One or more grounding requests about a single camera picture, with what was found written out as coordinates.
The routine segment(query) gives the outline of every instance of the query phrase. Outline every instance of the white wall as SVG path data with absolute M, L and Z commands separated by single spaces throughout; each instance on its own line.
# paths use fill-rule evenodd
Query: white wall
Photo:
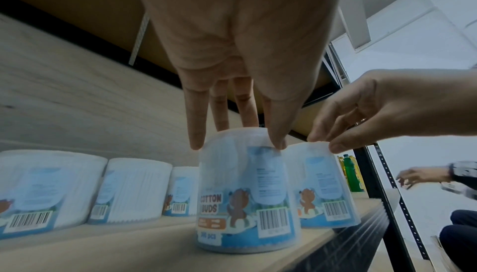
M 346 35 L 332 43 L 350 81 L 371 69 L 468 69 L 477 64 L 476 21 L 477 0 L 398 0 L 368 19 L 369 44 L 355 51 Z M 401 137 L 379 144 L 394 176 L 415 166 L 477 161 L 477 137 Z M 377 155 L 373 158 L 390 187 Z M 477 201 L 445 192 L 439 184 L 401 189 L 401 194 L 425 244 L 450 223 L 453 210 L 477 210 Z M 413 240 L 403 216 L 397 219 L 404 238 Z

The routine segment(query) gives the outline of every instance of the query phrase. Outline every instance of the wooden shelf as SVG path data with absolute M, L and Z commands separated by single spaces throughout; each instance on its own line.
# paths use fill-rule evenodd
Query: wooden shelf
M 378 213 L 372 214 L 377 217 L 384 212 L 381 201 L 376 199 L 358 198 L 356 205 L 362 217 L 370 216 L 373 212 Z M 170 226 L 170 222 L 173 222 L 171 218 L 164 217 L 159 220 L 168 225 L 123 232 L 117 232 L 118 229 L 115 229 L 116 233 L 109 234 L 106 231 L 107 225 L 84 225 L 76 229 L 32 236 L 31 239 L 36 237 L 36 246 L 25 247 L 27 240 L 24 240 L 23 248 L 1 252 L 0 263 L 5 271 L 25 272 L 277 272 L 292 268 L 341 236 L 332 229 L 303 229 L 301 243 L 290 248 L 251 255 L 217 254 L 195 246 L 194 224 Z M 375 224 L 374 218 L 363 221 L 362 226 L 372 224 Z M 42 238 L 46 244 L 38 245 Z

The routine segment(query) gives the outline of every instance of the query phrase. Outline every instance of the sleeve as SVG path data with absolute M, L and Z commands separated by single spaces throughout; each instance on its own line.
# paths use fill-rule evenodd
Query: sleeve
M 477 190 L 477 162 L 460 161 L 449 165 L 453 181 Z

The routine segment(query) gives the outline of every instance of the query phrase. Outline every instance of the hand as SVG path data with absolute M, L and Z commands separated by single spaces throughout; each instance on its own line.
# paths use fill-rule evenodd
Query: hand
M 324 102 L 308 141 L 341 153 L 404 135 L 475 135 L 476 100 L 476 71 L 369 71 Z
M 451 182 L 448 167 L 414 167 L 399 173 L 396 177 L 401 187 L 407 185 L 410 189 L 418 183 Z
M 208 104 L 229 128 L 229 81 L 244 126 L 258 126 L 255 84 L 275 147 L 286 147 L 312 92 L 338 0 L 143 0 L 180 76 L 192 149 L 204 143 Z

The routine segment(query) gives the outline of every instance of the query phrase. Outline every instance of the black metal post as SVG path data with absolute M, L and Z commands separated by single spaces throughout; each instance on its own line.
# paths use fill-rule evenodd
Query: black metal post
M 388 250 L 389 259 L 394 271 L 415 272 L 406 244 L 399 231 L 398 223 L 394 217 L 393 209 L 389 204 L 388 196 L 384 191 L 383 185 L 379 179 L 378 173 L 371 159 L 371 155 L 366 147 L 353 150 L 359 169 L 363 176 L 364 184 L 371 198 L 382 200 L 386 214 L 389 218 L 389 226 L 384 233 L 384 243 Z

